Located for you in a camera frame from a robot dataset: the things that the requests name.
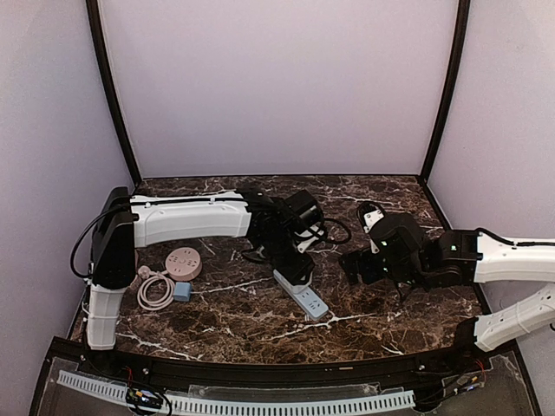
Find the blue power strip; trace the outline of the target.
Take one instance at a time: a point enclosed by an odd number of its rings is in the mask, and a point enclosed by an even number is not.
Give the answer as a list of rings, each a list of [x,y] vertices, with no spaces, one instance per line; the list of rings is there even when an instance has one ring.
[[[281,273],[273,270],[274,279],[290,296],[290,298],[304,311],[306,316],[312,321],[319,321],[328,312],[328,305],[310,287],[312,276],[307,283],[300,285],[291,284]]]

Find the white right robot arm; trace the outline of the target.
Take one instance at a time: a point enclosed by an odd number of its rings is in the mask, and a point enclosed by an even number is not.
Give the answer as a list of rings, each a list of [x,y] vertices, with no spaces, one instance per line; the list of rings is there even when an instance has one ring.
[[[388,279],[422,289],[501,281],[542,282],[527,298],[461,322],[457,348],[493,351],[554,321],[554,242],[508,239],[487,229],[447,230],[431,239],[407,212],[365,205],[358,215],[369,247],[339,258],[350,283]]]

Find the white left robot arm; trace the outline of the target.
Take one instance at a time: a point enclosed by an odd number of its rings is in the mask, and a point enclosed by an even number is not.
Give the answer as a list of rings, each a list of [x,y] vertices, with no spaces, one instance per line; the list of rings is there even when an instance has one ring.
[[[125,187],[111,191],[92,221],[91,284],[86,340],[96,351],[115,345],[122,297],[134,280],[135,251],[151,244],[204,237],[244,237],[279,281],[298,293],[309,286],[315,264],[300,244],[320,238],[323,214],[307,192],[288,198],[237,189],[200,196],[130,196]]]

